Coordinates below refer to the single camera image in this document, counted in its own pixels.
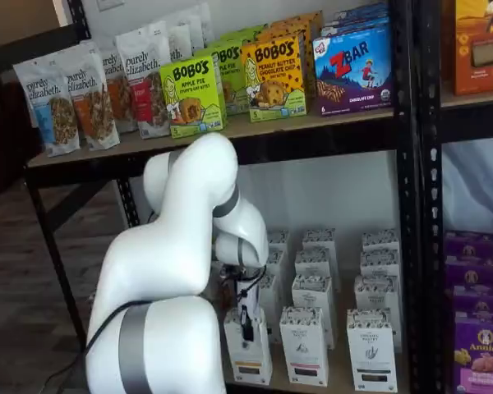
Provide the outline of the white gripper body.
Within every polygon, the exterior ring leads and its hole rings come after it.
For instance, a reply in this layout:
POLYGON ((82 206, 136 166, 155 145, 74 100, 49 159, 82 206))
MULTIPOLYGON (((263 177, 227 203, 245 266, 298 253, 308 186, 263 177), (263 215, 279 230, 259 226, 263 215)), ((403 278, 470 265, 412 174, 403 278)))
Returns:
POLYGON ((257 318, 259 315, 259 281, 258 268, 244 268, 235 281, 237 295, 237 312, 246 313, 248 318, 257 318))

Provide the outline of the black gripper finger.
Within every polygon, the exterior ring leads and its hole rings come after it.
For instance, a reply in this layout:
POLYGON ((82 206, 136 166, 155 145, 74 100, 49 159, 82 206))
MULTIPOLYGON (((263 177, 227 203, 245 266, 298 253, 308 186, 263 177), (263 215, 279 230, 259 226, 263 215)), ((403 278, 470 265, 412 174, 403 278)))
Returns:
POLYGON ((241 328, 242 328, 243 340, 254 341, 254 330, 252 327, 252 320, 248 313, 247 307, 245 305, 241 307, 241 328))

